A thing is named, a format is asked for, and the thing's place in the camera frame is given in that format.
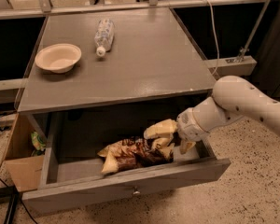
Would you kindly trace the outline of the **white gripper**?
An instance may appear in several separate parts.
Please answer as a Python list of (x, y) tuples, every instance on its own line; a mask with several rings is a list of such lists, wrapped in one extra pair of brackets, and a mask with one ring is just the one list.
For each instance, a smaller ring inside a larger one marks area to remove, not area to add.
[(209, 132), (205, 131), (194, 118), (193, 109), (188, 108), (177, 116), (176, 121), (166, 119), (146, 128), (144, 138), (154, 139), (173, 134), (176, 131), (179, 137), (184, 139), (180, 142), (181, 154), (186, 154), (196, 145), (195, 142), (199, 142), (209, 135)]

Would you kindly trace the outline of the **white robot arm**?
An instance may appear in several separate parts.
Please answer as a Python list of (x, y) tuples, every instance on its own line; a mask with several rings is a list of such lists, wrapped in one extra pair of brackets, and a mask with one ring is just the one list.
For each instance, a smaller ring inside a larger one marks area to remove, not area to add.
[(166, 119), (146, 128), (144, 138), (178, 133), (182, 140), (180, 153), (184, 154), (189, 142), (199, 142), (215, 128), (230, 125), (241, 117), (258, 121), (280, 137), (280, 102), (241, 77), (225, 76), (215, 83), (208, 98), (184, 110), (176, 121)]

